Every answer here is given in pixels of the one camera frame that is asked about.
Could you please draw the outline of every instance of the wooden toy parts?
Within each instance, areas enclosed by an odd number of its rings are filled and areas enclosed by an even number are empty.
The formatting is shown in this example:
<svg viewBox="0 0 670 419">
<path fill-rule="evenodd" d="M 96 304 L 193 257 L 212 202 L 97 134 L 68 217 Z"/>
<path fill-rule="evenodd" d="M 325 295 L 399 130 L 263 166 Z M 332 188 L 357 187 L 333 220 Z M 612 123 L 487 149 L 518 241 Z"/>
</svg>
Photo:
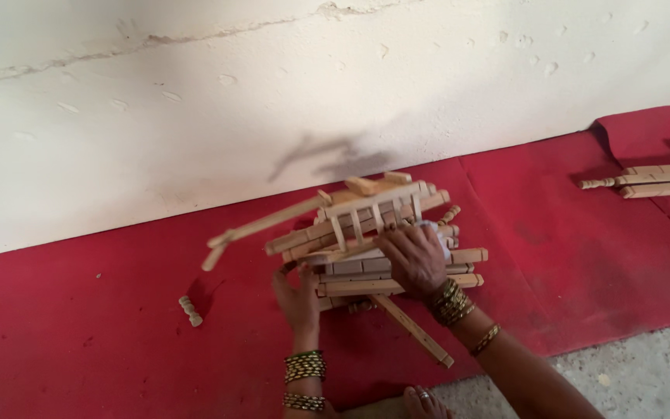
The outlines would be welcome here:
<svg viewBox="0 0 670 419">
<path fill-rule="evenodd" d="M 376 305 L 413 336 L 436 363 L 450 367 L 453 359 L 446 351 L 387 297 L 404 290 L 392 279 L 389 260 L 374 244 L 374 237 L 385 228 L 420 222 L 424 211 L 449 202 L 448 192 L 396 171 L 388 171 L 377 180 L 349 177 L 345 185 L 347 189 L 318 191 L 309 200 L 210 239 L 212 252 L 202 268 L 210 271 L 229 243 L 316 210 L 314 225 L 265 243 L 265 252 L 269 256 L 280 253 L 284 262 L 307 262 L 311 266 L 319 281 L 320 311 L 347 306 L 349 312 L 357 313 Z M 437 223 L 444 243 L 452 249 L 446 261 L 447 275 L 461 287 L 480 286 L 484 280 L 474 273 L 474 263 L 488 260 L 488 251 L 454 249 L 459 228 L 448 223 L 459 211 L 458 206 L 452 206 Z"/>
<path fill-rule="evenodd" d="M 630 167 L 622 171 L 622 176 L 601 180 L 582 180 L 578 186 L 581 189 L 623 186 L 619 193 L 625 198 L 668 196 L 670 195 L 670 165 Z"/>
<path fill-rule="evenodd" d="M 187 295 L 180 298 L 180 306 L 185 310 L 186 315 L 191 316 L 191 324 L 193 327 L 198 327 L 199 324 L 203 323 L 203 319 L 200 318 L 200 315 L 195 312 L 195 306 L 191 303 L 191 298 Z"/>
</svg>

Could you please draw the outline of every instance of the bangle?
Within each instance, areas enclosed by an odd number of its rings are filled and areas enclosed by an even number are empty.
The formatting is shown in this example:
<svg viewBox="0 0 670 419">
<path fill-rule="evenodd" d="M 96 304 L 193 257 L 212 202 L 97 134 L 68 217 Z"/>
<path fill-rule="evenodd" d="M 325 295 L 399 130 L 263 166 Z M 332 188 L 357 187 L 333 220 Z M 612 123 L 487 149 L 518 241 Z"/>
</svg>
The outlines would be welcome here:
<svg viewBox="0 0 670 419">
<path fill-rule="evenodd" d="M 325 408 L 325 398 L 284 393 L 284 406 L 290 409 L 316 410 L 317 412 L 321 412 Z"/>
<path fill-rule="evenodd" d="M 291 357 L 286 357 L 284 361 L 286 362 L 284 384 L 308 376 L 318 376 L 322 381 L 325 381 L 325 372 L 328 365 L 325 360 L 322 359 L 321 350 L 297 353 Z"/>
<path fill-rule="evenodd" d="M 444 290 L 429 305 L 433 318 L 442 326 L 450 327 L 460 319 L 464 318 L 475 305 L 467 298 L 464 291 L 461 290 L 456 281 L 447 279 L 444 283 Z"/>
<path fill-rule="evenodd" d="M 500 332 L 500 325 L 496 323 L 492 328 L 490 328 L 490 331 L 488 331 L 488 334 L 485 335 L 484 338 L 482 338 L 477 346 L 470 351 L 470 355 L 472 357 L 477 357 L 480 352 L 482 352 L 483 349 L 485 349 L 490 342 L 495 339 L 496 336 L 498 336 L 498 332 Z"/>
</svg>

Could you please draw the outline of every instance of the concrete floor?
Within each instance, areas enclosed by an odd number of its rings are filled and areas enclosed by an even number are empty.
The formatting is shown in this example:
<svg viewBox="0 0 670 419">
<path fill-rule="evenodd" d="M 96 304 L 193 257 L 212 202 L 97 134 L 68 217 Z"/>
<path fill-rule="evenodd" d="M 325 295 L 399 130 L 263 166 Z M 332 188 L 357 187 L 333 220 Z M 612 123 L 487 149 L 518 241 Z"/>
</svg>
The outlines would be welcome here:
<svg viewBox="0 0 670 419">
<path fill-rule="evenodd" d="M 552 357 L 549 362 L 609 419 L 670 417 L 670 328 Z M 487 376 L 442 384 L 433 391 L 460 418 L 516 417 Z M 343 414 L 343 419 L 382 417 L 408 417 L 401 398 Z"/>
</svg>

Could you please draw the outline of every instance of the woman's hand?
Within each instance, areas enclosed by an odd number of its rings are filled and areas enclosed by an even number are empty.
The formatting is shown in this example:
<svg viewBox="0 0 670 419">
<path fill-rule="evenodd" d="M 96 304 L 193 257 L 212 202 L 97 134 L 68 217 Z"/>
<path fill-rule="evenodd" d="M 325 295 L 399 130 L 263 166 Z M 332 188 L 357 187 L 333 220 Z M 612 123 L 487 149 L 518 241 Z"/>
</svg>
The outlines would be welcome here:
<svg viewBox="0 0 670 419">
<path fill-rule="evenodd" d="M 430 226 L 399 226 L 374 241 L 392 263 L 392 279 L 408 295 L 429 303 L 446 282 L 444 251 Z"/>
<path fill-rule="evenodd" d="M 273 272 L 273 291 L 278 306 L 284 312 L 286 322 L 294 334 L 294 352 L 317 349 L 319 338 L 319 303 L 315 293 L 317 284 L 311 269 L 302 266 L 299 270 L 300 287 L 293 288 L 286 279 L 296 262 L 289 262 Z"/>
</svg>

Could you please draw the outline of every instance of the white wall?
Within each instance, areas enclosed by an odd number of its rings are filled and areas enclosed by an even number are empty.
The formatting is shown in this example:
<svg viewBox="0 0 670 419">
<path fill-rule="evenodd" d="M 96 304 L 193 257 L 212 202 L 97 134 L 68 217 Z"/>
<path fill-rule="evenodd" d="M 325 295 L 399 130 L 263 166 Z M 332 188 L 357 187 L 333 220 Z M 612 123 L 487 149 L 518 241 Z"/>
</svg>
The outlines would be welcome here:
<svg viewBox="0 0 670 419">
<path fill-rule="evenodd" d="M 0 252 L 665 104 L 664 0 L 0 0 Z"/>
</svg>

